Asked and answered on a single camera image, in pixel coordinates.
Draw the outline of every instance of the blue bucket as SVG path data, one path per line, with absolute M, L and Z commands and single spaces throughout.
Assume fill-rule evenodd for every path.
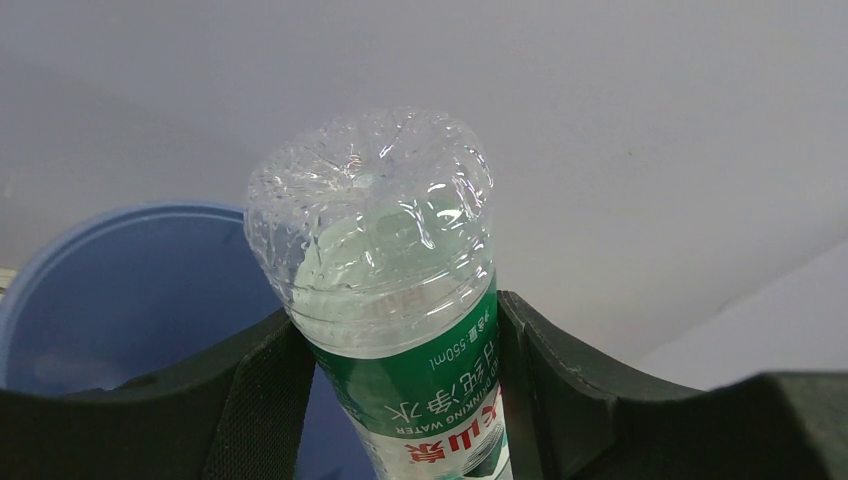
M 0 302 L 0 387 L 47 396 L 114 388 L 279 308 L 244 238 L 240 209 L 190 202 L 116 210 L 62 235 L 9 286 Z M 298 475 L 374 477 L 320 371 Z

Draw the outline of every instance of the clear plastic bottle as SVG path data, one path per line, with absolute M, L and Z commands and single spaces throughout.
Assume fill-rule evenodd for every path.
M 250 180 L 245 233 L 380 479 L 505 479 L 492 178 L 463 123 L 338 119 Z

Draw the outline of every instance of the white surface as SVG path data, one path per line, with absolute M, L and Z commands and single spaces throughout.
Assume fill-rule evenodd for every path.
M 487 146 L 501 285 L 626 361 L 848 237 L 843 0 L 0 9 L 0 265 L 399 104 Z
M 636 366 L 709 389 L 763 370 L 848 368 L 848 243 L 827 252 Z

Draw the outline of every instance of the green label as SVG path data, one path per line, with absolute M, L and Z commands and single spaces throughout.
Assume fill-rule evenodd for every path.
M 498 385 L 496 315 L 493 279 L 471 313 L 406 352 L 357 359 L 312 350 L 344 409 L 366 430 L 400 439 L 433 437 L 478 415 Z M 497 415 L 492 407 L 486 412 L 489 421 Z

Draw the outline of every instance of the water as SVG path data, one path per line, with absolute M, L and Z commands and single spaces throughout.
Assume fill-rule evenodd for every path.
M 251 178 L 247 237 L 381 479 L 511 478 L 491 189 L 470 129 L 411 109 L 331 122 Z

